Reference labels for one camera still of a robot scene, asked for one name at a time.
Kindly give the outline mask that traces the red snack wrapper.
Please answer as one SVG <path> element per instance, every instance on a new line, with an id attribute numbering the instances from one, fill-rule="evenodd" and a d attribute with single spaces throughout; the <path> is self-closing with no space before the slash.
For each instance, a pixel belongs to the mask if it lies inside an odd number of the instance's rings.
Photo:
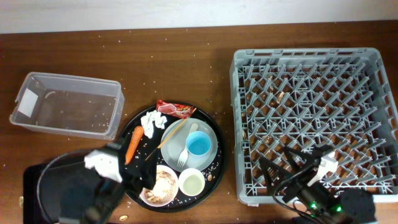
<path id="1" fill-rule="evenodd" d="M 187 119 L 191 117 L 194 107 L 157 100 L 156 110 L 166 115 L 174 116 L 180 119 Z"/>

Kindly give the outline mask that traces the blue plastic cup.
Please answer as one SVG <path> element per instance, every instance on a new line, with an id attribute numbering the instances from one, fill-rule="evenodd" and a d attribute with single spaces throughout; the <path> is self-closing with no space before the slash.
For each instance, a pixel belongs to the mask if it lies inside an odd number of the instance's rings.
<path id="1" fill-rule="evenodd" d="M 211 139 L 203 131 L 195 131 L 186 140 L 188 152 L 195 156 L 204 156 L 211 149 Z"/>

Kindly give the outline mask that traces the white bowl with food scraps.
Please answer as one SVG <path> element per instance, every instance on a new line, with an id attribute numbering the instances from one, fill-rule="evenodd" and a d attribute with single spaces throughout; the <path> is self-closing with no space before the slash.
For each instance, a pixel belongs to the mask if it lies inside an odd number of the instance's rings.
<path id="1" fill-rule="evenodd" d="M 152 190 L 144 188 L 140 199 L 151 207 L 169 204 L 178 193 L 178 177 L 169 167 L 157 165 L 155 185 Z"/>

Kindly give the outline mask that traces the small white cup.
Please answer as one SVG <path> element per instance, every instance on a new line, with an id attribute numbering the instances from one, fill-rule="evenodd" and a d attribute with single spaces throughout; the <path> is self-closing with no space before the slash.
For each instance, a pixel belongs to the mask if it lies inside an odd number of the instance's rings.
<path id="1" fill-rule="evenodd" d="M 185 169 L 178 178 L 179 189 L 187 196 L 199 195 L 205 188 L 205 177 L 198 169 Z"/>

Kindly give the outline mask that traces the grey plate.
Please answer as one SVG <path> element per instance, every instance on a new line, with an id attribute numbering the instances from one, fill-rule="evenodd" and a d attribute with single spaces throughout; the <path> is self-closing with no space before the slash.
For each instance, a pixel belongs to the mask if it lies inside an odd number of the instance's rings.
<path id="1" fill-rule="evenodd" d="M 177 172 L 188 168 L 203 170 L 216 157 L 218 140 L 214 130 L 204 121 L 188 118 L 180 129 L 178 120 L 164 132 L 162 139 L 172 137 L 161 147 L 164 161 Z"/>

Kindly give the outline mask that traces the wooden chopstick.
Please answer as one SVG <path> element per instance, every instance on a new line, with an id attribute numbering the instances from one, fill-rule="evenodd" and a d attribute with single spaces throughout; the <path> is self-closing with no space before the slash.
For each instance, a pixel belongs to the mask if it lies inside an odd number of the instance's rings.
<path id="1" fill-rule="evenodd" d="M 183 119 L 180 124 L 154 149 L 145 159 L 147 161 L 153 153 L 155 153 L 158 149 L 161 149 L 161 147 L 186 123 L 188 118 Z"/>

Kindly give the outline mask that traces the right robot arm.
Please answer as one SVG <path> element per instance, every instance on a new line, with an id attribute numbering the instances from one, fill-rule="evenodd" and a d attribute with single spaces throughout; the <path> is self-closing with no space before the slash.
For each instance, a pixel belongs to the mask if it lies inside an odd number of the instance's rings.
<path id="1" fill-rule="evenodd" d="M 346 189 L 333 194 L 320 181 L 329 172 L 336 172 L 338 161 L 331 146 L 313 147 L 311 153 L 283 148 L 292 168 L 276 192 L 283 191 L 284 205 L 297 199 L 307 209 L 297 212 L 302 218 L 315 223 L 374 223 L 376 207 L 373 195 L 366 190 Z"/>

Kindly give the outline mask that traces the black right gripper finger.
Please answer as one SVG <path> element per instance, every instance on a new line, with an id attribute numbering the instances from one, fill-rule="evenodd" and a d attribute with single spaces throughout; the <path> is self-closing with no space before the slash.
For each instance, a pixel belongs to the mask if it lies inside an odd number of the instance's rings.
<path id="1" fill-rule="evenodd" d="M 291 173 L 289 171 L 276 165 L 265 157 L 259 158 L 259 165 L 267 187 L 277 187 L 283 180 L 291 177 Z"/>
<path id="2" fill-rule="evenodd" d="M 283 147 L 282 150 L 293 171 L 299 171 L 301 168 L 306 166 L 308 161 L 311 161 L 311 155 L 308 153 L 297 151 L 287 146 Z M 302 166 L 299 166 L 299 163 L 296 161 L 296 159 L 302 161 Z"/>

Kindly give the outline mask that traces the white plastic fork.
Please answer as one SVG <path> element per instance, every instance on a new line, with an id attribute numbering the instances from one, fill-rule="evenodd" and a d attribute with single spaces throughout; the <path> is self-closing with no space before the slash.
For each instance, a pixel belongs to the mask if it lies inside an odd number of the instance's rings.
<path id="1" fill-rule="evenodd" d="M 195 132 L 197 129 L 198 129 L 198 124 L 197 123 L 193 123 L 190 126 L 190 131 L 189 131 L 188 135 L 191 135 L 191 133 Z M 187 159 L 188 159 L 188 146 L 185 145 L 184 150 L 179 155 L 177 166 L 179 168 L 182 168 L 185 165 Z"/>

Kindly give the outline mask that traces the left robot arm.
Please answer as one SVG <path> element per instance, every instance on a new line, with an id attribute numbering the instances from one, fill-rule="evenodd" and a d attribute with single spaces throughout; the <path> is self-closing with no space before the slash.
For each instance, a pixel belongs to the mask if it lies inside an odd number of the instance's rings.
<path id="1" fill-rule="evenodd" d="M 155 179 L 159 153 L 139 161 L 134 168 L 124 164 L 122 148 L 122 144 L 110 143 L 99 149 L 67 152 L 52 159 L 42 170 L 36 186 L 37 202 L 45 220 L 53 222 L 44 193 L 58 199 L 59 223 L 106 223 L 126 192 L 137 197 L 144 189 L 153 189 L 159 183 Z M 77 155 L 84 157 L 84 168 L 62 178 L 66 189 L 57 194 L 54 187 L 42 190 L 48 170 L 58 161 Z"/>

